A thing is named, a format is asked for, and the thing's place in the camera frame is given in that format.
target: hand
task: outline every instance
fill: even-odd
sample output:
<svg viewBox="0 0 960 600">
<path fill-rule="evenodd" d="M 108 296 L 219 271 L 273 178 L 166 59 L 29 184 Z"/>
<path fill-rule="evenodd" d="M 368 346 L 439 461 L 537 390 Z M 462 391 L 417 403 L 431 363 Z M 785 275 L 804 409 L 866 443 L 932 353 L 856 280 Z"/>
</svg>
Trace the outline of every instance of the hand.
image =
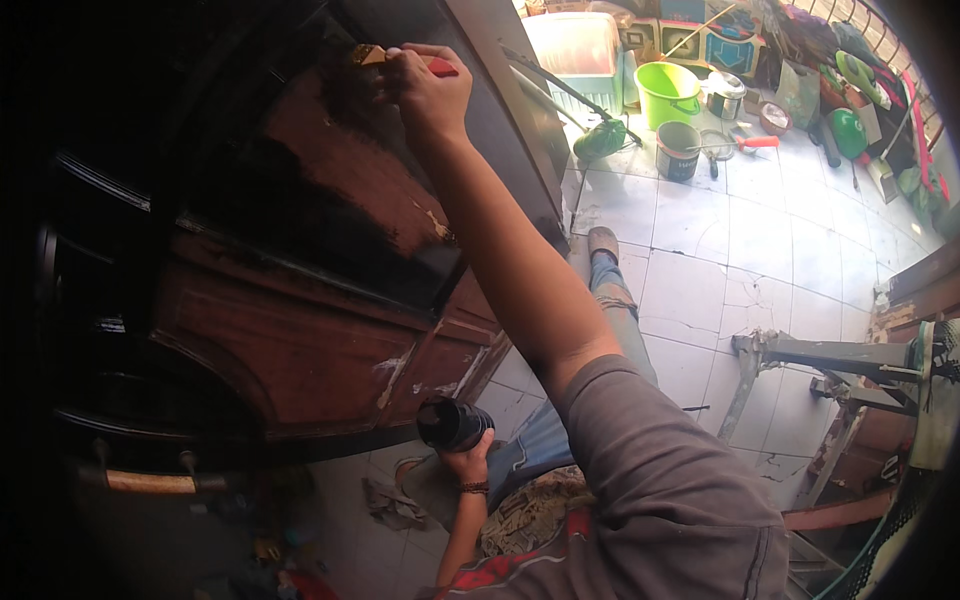
<svg viewBox="0 0 960 600">
<path fill-rule="evenodd" d="M 374 100 L 400 107 L 407 144 L 414 150 L 443 141 L 466 140 L 464 115 L 473 77 L 463 61 L 446 46 L 406 43 L 401 48 L 387 50 L 383 75 L 373 82 L 380 89 Z M 420 55 L 446 60 L 458 75 L 437 77 Z"/>
<path fill-rule="evenodd" d="M 480 442 L 466 452 L 438 452 L 440 460 L 457 474 L 460 483 L 487 481 L 487 450 L 493 443 L 493 430 L 483 432 Z"/>
</svg>

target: gray t-shirt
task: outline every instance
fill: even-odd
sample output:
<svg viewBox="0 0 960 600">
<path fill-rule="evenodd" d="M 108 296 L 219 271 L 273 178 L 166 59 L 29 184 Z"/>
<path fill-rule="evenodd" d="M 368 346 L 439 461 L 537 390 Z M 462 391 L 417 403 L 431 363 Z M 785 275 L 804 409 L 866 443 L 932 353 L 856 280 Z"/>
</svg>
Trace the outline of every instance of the gray t-shirt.
<svg viewBox="0 0 960 600">
<path fill-rule="evenodd" d="M 596 497 L 545 545 L 465 565 L 433 598 L 780 598 L 787 536 L 763 483 L 619 355 L 557 412 Z"/>
</svg>

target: metal railing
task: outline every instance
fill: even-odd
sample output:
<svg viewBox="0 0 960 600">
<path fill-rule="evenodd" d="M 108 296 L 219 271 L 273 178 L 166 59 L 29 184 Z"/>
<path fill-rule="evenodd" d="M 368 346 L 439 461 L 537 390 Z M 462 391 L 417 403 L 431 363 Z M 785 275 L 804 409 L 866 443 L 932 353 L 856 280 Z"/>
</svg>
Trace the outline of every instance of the metal railing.
<svg viewBox="0 0 960 600">
<path fill-rule="evenodd" d="M 927 148 L 939 139 L 944 131 L 944 123 L 930 95 L 930 88 L 924 76 L 913 63 L 906 46 L 900 41 L 886 18 L 862 0 L 790 0 L 790 4 L 824 18 L 827 23 L 847 21 L 851 23 L 874 54 L 883 60 L 890 70 L 899 75 L 906 71 L 917 87 L 920 98 L 920 115 L 924 120 L 924 134 Z"/>
</svg>

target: green bucket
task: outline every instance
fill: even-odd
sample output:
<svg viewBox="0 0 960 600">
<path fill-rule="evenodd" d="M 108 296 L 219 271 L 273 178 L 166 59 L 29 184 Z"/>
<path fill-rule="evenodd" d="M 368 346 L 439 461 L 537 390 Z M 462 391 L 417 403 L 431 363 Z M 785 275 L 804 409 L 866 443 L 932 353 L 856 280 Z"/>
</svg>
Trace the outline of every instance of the green bucket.
<svg viewBox="0 0 960 600">
<path fill-rule="evenodd" d="M 689 123 L 700 112 L 700 80 L 689 69 L 672 62 L 647 62 L 636 70 L 634 80 L 647 127 L 654 131 L 667 121 Z"/>
</svg>

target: screwdriver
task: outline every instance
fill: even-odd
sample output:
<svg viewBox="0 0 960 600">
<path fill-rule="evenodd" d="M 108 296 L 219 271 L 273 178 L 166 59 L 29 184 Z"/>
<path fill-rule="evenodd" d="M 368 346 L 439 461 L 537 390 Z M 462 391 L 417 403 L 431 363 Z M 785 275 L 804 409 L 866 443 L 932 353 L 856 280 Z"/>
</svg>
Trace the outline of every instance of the screwdriver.
<svg viewBox="0 0 960 600">
<path fill-rule="evenodd" d="M 742 152 L 744 148 L 776 148 L 780 145 L 780 139 L 775 135 L 764 135 L 762 137 L 748 137 L 744 139 L 739 135 L 735 142 L 724 142 L 722 144 L 704 144 L 703 146 L 690 146 L 686 150 L 700 150 L 701 148 L 716 148 L 718 146 L 738 146 Z"/>
</svg>

